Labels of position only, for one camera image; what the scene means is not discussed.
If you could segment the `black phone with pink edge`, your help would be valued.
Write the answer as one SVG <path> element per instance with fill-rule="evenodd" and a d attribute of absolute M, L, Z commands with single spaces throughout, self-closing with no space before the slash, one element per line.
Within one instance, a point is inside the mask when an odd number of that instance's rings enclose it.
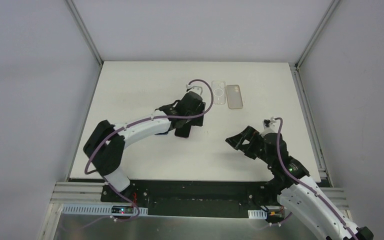
<path fill-rule="evenodd" d="M 184 125 L 180 128 L 177 128 L 174 132 L 174 135 L 178 138 L 187 139 L 190 136 L 192 126 L 190 124 Z"/>

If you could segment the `clear transparent phone case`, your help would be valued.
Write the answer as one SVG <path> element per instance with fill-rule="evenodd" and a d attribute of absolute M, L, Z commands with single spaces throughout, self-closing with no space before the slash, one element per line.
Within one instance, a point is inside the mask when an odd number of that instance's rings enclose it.
<path fill-rule="evenodd" d="M 226 103 L 226 83 L 214 80 L 211 82 L 214 105 L 224 105 Z"/>

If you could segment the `beige pink phone case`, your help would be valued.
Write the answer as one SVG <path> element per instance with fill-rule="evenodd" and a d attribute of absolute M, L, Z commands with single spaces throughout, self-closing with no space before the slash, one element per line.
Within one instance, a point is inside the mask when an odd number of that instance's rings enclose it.
<path fill-rule="evenodd" d="M 241 95 L 241 89 L 239 85 L 227 85 L 226 86 L 226 98 L 228 108 L 231 110 L 237 110 L 243 108 L 243 100 Z"/>

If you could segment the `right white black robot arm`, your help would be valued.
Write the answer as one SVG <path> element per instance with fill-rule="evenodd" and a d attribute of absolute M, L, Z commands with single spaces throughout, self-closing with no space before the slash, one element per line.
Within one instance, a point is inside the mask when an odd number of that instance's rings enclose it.
<path fill-rule="evenodd" d="M 270 127 L 259 132 L 247 126 L 226 138 L 226 143 L 253 160 L 267 164 L 273 179 L 264 186 L 264 200 L 280 204 L 298 218 L 319 240 L 372 240 L 373 232 L 360 227 L 326 196 L 304 165 L 288 152 L 281 133 Z"/>

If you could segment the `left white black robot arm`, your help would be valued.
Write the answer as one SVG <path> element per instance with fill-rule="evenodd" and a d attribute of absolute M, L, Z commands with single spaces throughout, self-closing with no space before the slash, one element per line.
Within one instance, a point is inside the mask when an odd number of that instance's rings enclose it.
<path fill-rule="evenodd" d="M 87 166 L 114 187 L 113 195 L 120 202 L 132 198 L 130 179 L 124 173 L 121 160 L 124 150 L 130 145 L 154 135 L 175 131 L 177 137 L 186 138 L 191 127 L 203 126 L 206 104 L 195 92 L 187 92 L 182 99 L 157 108 L 150 115 L 124 125 L 102 120 L 83 146 L 89 158 Z"/>

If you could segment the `right circuit board orange connector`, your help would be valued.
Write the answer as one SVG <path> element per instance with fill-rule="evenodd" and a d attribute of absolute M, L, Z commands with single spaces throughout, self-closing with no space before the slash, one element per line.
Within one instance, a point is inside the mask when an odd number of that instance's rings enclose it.
<path fill-rule="evenodd" d="M 266 221 L 269 223 L 277 223 L 285 218 L 284 211 L 279 209 L 276 211 L 270 211 L 267 213 Z"/>

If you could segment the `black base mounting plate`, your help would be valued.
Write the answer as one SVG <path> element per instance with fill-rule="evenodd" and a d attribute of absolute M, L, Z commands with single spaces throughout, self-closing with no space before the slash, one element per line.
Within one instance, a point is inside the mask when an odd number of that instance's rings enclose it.
<path fill-rule="evenodd" d="M 264 182 L 132 180 L 120 195 L 105 185 L 100 200 L 132 201 L 151 216 L 248 218 L 248 210 L 288 215 Z"/>

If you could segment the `left green circuit board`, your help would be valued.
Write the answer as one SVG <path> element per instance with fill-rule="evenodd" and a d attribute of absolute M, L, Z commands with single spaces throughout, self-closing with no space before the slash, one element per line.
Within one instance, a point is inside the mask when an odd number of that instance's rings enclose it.
<path fill-rule="evenodd" d="M 111 207 L 111 214 L 114 216 L 131 216 L 135 213 L 133 206 L 113 205 Z"/>

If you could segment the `shiny metal front panel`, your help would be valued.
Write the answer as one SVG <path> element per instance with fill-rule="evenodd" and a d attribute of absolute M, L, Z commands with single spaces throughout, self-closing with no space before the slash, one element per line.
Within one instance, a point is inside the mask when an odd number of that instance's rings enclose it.
<path fill-rule="evenodd" d="M 296 217 L 280 226 L 263 219 L 144 216 L 115 222 L 109 216 L 62 214 L 56 240 L 315 240 Z"/>

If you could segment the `right aluminium frame rail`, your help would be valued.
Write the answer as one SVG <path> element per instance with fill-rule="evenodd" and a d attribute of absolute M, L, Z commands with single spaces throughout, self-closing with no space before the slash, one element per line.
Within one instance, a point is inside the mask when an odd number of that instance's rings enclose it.
<path fill-rule="evenodd" d="M 292 78 L 295 84 L 297 95 L 299 98 L 301 110 L 304 116 L 306 129 L 308 131 L 311 147 L 317 164 L 318 172 L 320 173 L 321 185 L 327 187 L 332 192 L 335 188 L 335 184 L 330 176 L 329 170 L 327 169 L 326 160 L 324 158 L 320 138 L 317 133 L 316 125 L 314 122 L 313 110 L 311 102 L 308 98 L 307 90 L 301 76 L 301 69 L 304 66 L 305 61 L 310 56 L 311 51 L 316 46 L 317 41 L 322 36 L 323 31 L 327 27 L 329 21 L 334 16 L 338 7 L 341 5 L 341 0 L 331 0 L 329 5 L 319 21 L 317 27 L 312 33 L 309 41 L 305 45 L 304 50 L 300 54 L 298 60 L 295 63 L 289 63 Z"/>

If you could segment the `aluminium frame rail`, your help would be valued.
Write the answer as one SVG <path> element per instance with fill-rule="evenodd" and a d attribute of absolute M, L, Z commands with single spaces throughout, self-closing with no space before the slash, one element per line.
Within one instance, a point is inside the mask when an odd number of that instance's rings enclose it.
<path fill-rule="evenodd" d="M 38 240 L 53 240 L 57 237 L 58 224 L 65 204 L 92 204 L 98 201 L 98 187 L 102 187 L 102 183 L 92 182 L 87 179 L 71 178 L 76 156 L 80 153 L 80 140 L 84 132 L 87 116 L 89 114 L 93 96 L 95 94 L 98 80 L 102 72 L 104 60 L 101 57 L 98 48 L 88 30 L 84 19 L 74 0 L 64 1 L 73 21 L 79 30 L 84 43 L 88 47 L 89 52 L 94 59 L 94 76 L 92 79 L 90 90 L 86 97 L 86 109 L 80 124 L 80 130 L 77 134 L 77 143 L 73 158 L 64 168 L 64 177 L 62 181 L 58 181 L 54 185 L 50 202 L 48 204 L 44 221 L 41 225 Z"/>
<path fill-rule="evenodd" d="M 301 69 L 304 66 L 305 61 L 310 56 L 311 51 L 316 46 L 317 41 L 322 36 L 323 31 L 327 27 L 329 21 L 334 16 L 338 7 L 341 5 L 341 0 L 331 0 L 329 5 L 319 21 L 317 27 L 312 33 L 309 41 L 305 45 L 304 50 L 300 54 L 298 60 L 295 63 L 289 63 L 292 78 L 295 84 L 297 95 L 299 98 L 301 110 L 304 116 L 306 129 L 308 131 L 311 147 L 317 164 L 318 172 L 320 173 L 321 185 L 327 187 L 332 192 L 335 188 L 335 184 L 330 176 L 329 170 L 327 169 L 326 160 L 324 158 L 320 138 L 317 133 L 316 125 L 314 122 L 313 110 L 311 102 L 308 98 L 307 90 L 301 76 Z"/>

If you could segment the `left aluminium frame rail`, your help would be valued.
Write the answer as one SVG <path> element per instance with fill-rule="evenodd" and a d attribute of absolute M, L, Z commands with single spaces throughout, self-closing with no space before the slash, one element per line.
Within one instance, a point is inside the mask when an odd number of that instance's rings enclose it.
<path fill-rule="evenodd" d="M 87 179 L 71 178 L 76 156 L 80 153 L 80 140 L 84 132 L 87 116 L 89 114 L 93 96 L 95 94 L 98 80 L 102 72 L 104 60 L 101 57 L 98 48 L 88 30 L 84 19 L 74 0 L 64 1 L 73 21 L 79 30 L 84 43 L 88 47 L 89 52 L 94 59 L 94 76 L 92 79 L 90 90 L 86 97 L 86 109 L 80 124 L 80 130 L 77 134 L 77 143 L 73 158 L 64 168 L 64 177 L 62 181 L 58 181 L 54 185 L 50 202 L 48 204 L 44 221 L 41 225 L 38 240 L 53 240 L 57 237 L 58 224 L 65 204 L 92 204 L 98 201 L 98 187 L 102 187 L 102 183 L 92 182 Z"/>

